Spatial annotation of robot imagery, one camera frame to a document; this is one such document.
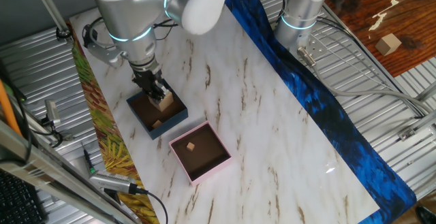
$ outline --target pink box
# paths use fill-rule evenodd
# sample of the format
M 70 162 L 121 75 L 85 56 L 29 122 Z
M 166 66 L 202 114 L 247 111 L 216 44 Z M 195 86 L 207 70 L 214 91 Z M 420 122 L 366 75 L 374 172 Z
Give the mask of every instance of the pink box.
M 195 145 L 192 151 L 188 143 Z M 206 121 L 170 142 L 170 148 L 194 187 L 228 166 L 232 156 Z

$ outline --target keyboard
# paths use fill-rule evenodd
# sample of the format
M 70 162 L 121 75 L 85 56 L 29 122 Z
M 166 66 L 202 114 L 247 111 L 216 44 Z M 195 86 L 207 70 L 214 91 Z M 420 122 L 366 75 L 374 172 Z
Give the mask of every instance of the keyboard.
M 35 187 L 0 170 L 0 224 L 41 224 L 46 214 Z

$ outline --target patterned fabric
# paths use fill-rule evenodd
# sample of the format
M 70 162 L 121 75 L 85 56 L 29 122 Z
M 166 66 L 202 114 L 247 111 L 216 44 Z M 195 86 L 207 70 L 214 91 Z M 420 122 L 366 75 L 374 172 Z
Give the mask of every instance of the patterned fabric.
M 414 192 L 373 150 L 332 93 L 275 39 L 260 0 L 225 3 L 380 207 L 361 223 L 391 223 L 411 208 Z
M 115 124 L 108 103 L 104 99 L 102 90 L 95 79 L 91 66 L 80 47 L 76 34 L 74 34 L 74 38 L 75 44 L 72 50 L 74 62 L 80 83 L 82 84 L 84 97 L 88 103 L 89 111 L 91 112 L 106 170 L 111 173 L 135 178 L 138 186 L 144 188 L 129 151 L 121 138 L 120 131 Z M 118 193 L 118 196 L 143 223 L 159 224 L 147 195 Z

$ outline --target orange rod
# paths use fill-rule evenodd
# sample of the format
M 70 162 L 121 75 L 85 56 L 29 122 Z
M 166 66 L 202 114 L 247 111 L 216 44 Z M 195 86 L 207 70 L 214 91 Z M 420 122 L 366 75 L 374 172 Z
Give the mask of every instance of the orange rod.
M 9 126 L 18 134 L 21 135 L 20 127 L 15 119 L 15 114 L 11 106 L 11 102 L 7 97 L 7 93 L 5 87 L 3 86 L 2 81 L 0 81 L 0 103 L 3 106 L 3 111 L 5 112 L 6 121 Z

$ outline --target yellow patterned fabric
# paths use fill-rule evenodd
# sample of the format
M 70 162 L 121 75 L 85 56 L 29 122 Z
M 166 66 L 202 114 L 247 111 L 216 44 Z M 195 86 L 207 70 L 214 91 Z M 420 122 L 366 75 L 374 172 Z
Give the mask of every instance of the yellow patterned fabric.
M 129 151 L 124 145 L 120 131 L 116 127 L 112 113 L 95 79 L 91 66 L 81 46 L 78 44 L 79 41 L 77 40 L 76 34 L 74 34 L 74 38 L 75 44 L 72 50 L 74 62 L 82 84 L 85 99 L 91 111 L 91 117 L 93 119 L 95 132 L 97 133 L 97 139 L 106 170 L 111 173 L 135 178 L 138 186 L 144 187 L 140 181 L 138 171 L 130 157 Z M 119 198 L 143 223 L 159 223 L 147 195 L 119 193 Z

